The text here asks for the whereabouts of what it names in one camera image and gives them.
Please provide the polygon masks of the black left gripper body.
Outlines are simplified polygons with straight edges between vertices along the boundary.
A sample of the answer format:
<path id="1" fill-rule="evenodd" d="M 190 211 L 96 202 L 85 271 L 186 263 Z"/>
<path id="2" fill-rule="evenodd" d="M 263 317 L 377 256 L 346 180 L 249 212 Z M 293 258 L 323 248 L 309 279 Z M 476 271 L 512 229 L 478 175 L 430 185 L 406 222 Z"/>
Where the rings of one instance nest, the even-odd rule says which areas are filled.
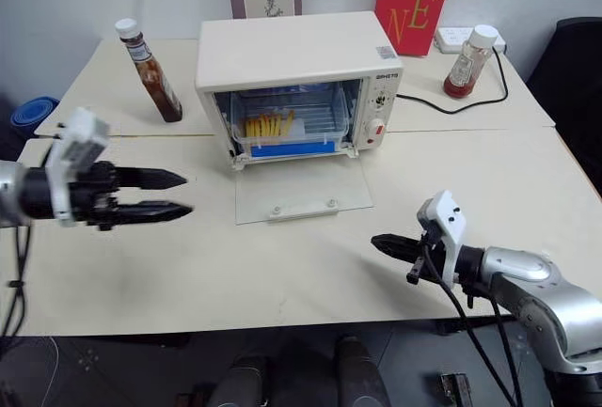
<path id="1" fill-rule="evenodd" d="M 71 215 L 76 222 L 85 222 L 100 231 L 109 231 L 116 224 L 119 190 L 117 168 L 106 161 L 94 163 L 69 184 Z"/>

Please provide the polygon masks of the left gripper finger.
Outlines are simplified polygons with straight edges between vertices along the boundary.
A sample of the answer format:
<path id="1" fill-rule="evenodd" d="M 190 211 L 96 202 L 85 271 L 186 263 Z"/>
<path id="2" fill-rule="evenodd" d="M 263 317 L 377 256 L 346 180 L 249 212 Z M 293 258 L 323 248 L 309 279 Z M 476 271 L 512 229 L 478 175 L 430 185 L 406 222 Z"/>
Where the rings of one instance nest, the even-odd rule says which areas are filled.
<path id="1" fill-rule="evenodd" d="M 169 222 L 194 211 L 194 208 L 171 201 L 141 201 L 118 205 L 114 212 L 115 225 L 136 225 Z"/>
<path id="2" fill-rule="evenodd" d="M 117 167 L 116 171 L 120 187 L 167 190 L 187 183 L 186 178 L 164 169 Z"/>

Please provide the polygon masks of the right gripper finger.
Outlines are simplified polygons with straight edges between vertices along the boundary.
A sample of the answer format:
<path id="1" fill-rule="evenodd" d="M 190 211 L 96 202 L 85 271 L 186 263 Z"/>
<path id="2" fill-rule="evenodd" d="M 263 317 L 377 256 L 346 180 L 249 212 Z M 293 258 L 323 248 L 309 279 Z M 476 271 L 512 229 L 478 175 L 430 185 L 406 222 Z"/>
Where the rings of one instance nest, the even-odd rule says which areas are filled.
<path id="1" fill-rule="evenodd" d="M 419 258 L 419 248 L 416 245 L 377 245 L 376 248 L 388 257 L 404 262 L 415 262 Z"/>
<path id="2" fill-rule="evenodd" d="M 415 239 L 389 233 L 373 236 L 371 243 L 378 250 L 414 250 L 419 246 Z"/>

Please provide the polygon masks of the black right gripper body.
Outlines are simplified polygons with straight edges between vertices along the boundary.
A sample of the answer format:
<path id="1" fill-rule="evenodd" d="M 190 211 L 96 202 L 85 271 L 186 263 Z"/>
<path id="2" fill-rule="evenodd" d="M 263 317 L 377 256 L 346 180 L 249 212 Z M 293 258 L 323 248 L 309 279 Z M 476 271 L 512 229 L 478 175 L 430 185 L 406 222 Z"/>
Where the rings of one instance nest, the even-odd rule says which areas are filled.
<path id="1" fill-rule="evenodd" d="M 442 279 L 446 261 L 446 249 L 442 237 L 439 232 L 424 232 L 419 240 L 405 239 L 412 263 L 406 275 L 406 280 L 410 284 L 418 284 L 420 280 L 438 284 Z"/>

